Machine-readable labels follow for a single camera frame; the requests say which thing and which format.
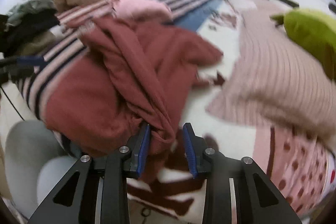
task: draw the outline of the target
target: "pile of clothes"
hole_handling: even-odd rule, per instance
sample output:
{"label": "pile of clothes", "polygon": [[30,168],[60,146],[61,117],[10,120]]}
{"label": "pile of clothes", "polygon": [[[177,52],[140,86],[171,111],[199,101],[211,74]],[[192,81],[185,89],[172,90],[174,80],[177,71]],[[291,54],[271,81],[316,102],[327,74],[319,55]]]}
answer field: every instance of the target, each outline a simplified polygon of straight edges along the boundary
{"label": "pile of clothes", "polygon": [[189,91],[211,83],[198,68],[222,59],[171,25],[208,1],[29,0],[0,17],[0,51],[44,57],[19,91],[38,119],[85,153],[110,153],[150,123],[149,182],[167,159]]}
{"label": "pile of clothes", "polygon": [[34,55],[63,37],[53,0],[29,0],[1,15],[0,52],[4,57]]}

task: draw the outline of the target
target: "pink cloth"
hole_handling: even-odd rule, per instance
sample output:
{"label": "pink cloth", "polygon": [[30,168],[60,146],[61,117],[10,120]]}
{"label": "pink cloth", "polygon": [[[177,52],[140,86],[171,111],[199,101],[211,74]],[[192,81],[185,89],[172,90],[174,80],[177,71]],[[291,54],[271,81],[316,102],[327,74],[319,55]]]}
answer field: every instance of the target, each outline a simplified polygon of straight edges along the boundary
{"label": "pink cloth", "polygon": [[336,151],[336,87],[320,63],[276,28],[267,11],[243,14],[241,57],[207,110],[252,126],[294,125]]}
{"label": "pink cloth", "polygon": [[334,157],[316,137],[295,128],[258,127],[253,159],[300,216],[334,189]]}
{"label": "pink cloth", "polygon": [[173,15],[169,7],[156,0],[117,0],[113,3],[115,16],[121,19],[169,22]]}

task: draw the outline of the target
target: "black cloth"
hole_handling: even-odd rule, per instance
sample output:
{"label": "black cloth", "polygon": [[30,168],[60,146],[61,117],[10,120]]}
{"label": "black cloth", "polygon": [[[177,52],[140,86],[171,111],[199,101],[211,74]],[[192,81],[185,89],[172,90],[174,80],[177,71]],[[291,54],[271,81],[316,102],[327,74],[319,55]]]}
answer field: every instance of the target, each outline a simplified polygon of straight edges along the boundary
{"label": "black cloth", "polygon": [[55,9],[43,10],[37,14],[27,14],[20,25],[11,27],[0,38],[0,52],[4,57],[12,56],[16,50],[35,36],[59,25]]}

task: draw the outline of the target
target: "black cable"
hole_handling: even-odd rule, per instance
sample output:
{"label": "black cable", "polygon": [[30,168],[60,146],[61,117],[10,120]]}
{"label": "black cable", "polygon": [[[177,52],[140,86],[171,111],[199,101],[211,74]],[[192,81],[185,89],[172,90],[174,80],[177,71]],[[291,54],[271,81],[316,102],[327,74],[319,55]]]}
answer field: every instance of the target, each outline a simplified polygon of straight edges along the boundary
{"label": "black cable", "polygon": [[12,107],[15,109],[16,113],[20,116],[20,118],[25,121],[25,119],[23,119],[23,117],[21,116],[21,114],[17,111],[16,107],[13,105],[12,101],[9,99],[9,97],[7,96],[7,94],[5,93],[5,91],[3,90],[2,87],[0,87],[2,92],[4,93],[4,95],[6,96],[6,98],[8,99],[8,101],[10,102],[10,104],[12,105]]}

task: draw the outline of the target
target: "green plush toy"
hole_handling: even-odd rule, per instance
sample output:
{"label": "green plush toy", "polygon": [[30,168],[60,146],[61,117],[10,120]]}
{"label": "green plush toy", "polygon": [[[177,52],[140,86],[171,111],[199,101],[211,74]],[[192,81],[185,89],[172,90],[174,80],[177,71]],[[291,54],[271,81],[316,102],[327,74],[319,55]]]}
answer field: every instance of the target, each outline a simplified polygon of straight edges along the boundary
{"label": "green plush toy", "polygon": [[311,9],[293,9],[285,15],[270,17],[284,25],[287,35],[313,55],[323,66],[325,74],[336,79],[336,20]]}

